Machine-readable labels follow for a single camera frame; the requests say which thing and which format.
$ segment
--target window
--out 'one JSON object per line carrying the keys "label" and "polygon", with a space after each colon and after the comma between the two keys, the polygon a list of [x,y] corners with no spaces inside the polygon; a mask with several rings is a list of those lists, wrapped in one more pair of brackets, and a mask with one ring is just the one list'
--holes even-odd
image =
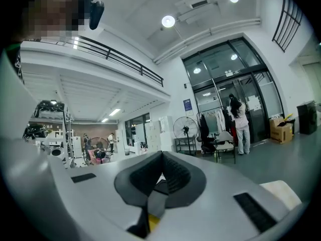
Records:
{"label": "window", "polygon": [[262,65],[262,59],[244,38],[238,38],[207,48],[183,60],[193,90],[211,86],[208,80]]}
{"label": "window", "polygon": [[228,44],[201,52],[201,56],[213,78],[244,68],[240,58]]}
{"label": "window", "polygon": [[277,114],[282,114],[282,105],[279,99],[276,87],[268,72],[254,74],[266,105],[268,117],[273,117]]}
{"label": "window", "polygon": [[193,56],[191,59],[185,61],[184,64],[188,75],[190,76],[192,86],[211,79],[199,55]]}
{"label": "window", "polygon": [[215,87],[195,93],[199,111],[206,111],[221,106]]}
{"label": "window", "polygon": [[150,116],[147,113],[125,122],[126,139],[129,146],[134,146],[135,142],[141,142],[143,145],[147,143],[145,124],[149,121]]}
{"label": "window", "polygon": [[241,56],[242,60],[248,64],[248,66],[254,66],[260,64],[260,60],[252,50],[245,44],[243,40],[235,40],[231,41],[232,46],[236,49],[236,51]]}

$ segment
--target pipe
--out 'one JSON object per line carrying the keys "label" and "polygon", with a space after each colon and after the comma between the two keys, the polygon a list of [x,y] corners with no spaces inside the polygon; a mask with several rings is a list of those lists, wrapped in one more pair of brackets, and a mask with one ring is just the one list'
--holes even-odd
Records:
{"label": "pipe", "polygon": [[213,32],[215,32],[215,31],[217,31],[219,29],[223,29],[223,28],[227,28],[227,27],[231,27],[231,26],[237,28],[237,27],[239,27],[238,26],[239,24],[244,24],[244,23],[260,24],[261,23],[261,19],[260,18],[254,18],[254,19],[249,19],[249,20],[241,20],[241,21],[231,22],[231,23],[227,23],[227,24],[223,24],[223,25],[219,25],[219,26],[216,26],[216,27],[212,27],[212,28],[206,29],[206,30],[204,30],[202,32],[199,32],[199,33],[197,33],[197,34],[185,39],[184,41],[176,44],[175,46],[173,46],[169,50],[163,52],[161,55],[156,57],[153,61],[155,62],[155,61],[160,60],[162,57],[164,57],[166,54],[170,53],[172,50],[174,50],[174,49],[186,44],[186,42],[188,42],[188,41],[192,41],[192,40],[196,39],[199,36],[202,36],[204,34],[211,34],[211,33],[213,34]]}
{"label": "pipe", "polygon": [[[226,30],[230,30],[230,29],[234,29],[234,28],[241,28],[241,27],[247,27],[247,26],[255,26],[255,25],[259,25],[259,24],[260,24],[260,21],[242,23],[242,24],[240,24],[240,25],[238,25],[238,26],[229,26],[229,27],[225,27],[225,28],[223,28],[223,29],[222,29],[222,28],[217,28],[217,29],[211,31],[211,33],[212,33],[212,35],[214,35],[214,34],[217,34],[217,33],[219,33],[219,32],[226,31]],[[196,37],[196,38],[194,38],[193,40],[189,40],[189,42],[187,42],[187,40],[185,40],[185,41],[184,41],[185,47],[180,48],[180,49],[177,49],[176,51],[173,51],[174,49],[171,48],[169,51],[164,52],[161,56],[159,56],[157,59],[154,60],[154,63],[155,63],[155,64],[160,64],[162,61],[168,59],[168,58],[171,57],[171,56],[176,55],[178,52],[182,51],[184,48],[188,47],[189,45],[191,45],[191,44],[193,44],[193,43],[195,43],[195,42],[197,42],[197,41],[199,41],[199,40],[202,40],[202,39],[206,38],[207,36],[204,35],[204,32],[202,32],[202,33],[203,33],[203,36],[201,36],[201,37]]]}

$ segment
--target glass entrance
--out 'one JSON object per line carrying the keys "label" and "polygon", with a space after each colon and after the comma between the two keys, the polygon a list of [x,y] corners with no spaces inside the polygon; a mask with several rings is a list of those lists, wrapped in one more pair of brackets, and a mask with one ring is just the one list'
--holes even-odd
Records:
{"label": "glass entrance", "polygon": [[246,117],[249,121],[251,142],[255,143],[268,138],[266,115],[262,98],[256,88],[252,75],[233,78],[216,84],[223,107],[230,106],[229,94],[246,104]]}

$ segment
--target chair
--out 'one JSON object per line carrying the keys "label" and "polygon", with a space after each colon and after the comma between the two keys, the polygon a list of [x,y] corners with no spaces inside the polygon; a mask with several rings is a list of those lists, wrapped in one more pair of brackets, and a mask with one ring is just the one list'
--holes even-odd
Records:
{"label": "chair", "polygon": [[218,158],[220,158],[220,151],[223,152],[233,149],[234,164],[236,163],[234,138],[230,133],[227,131],[221,132],[218,136],[218,139],[214,140],[214,144],[216,149],[216,162],[218,162]]}

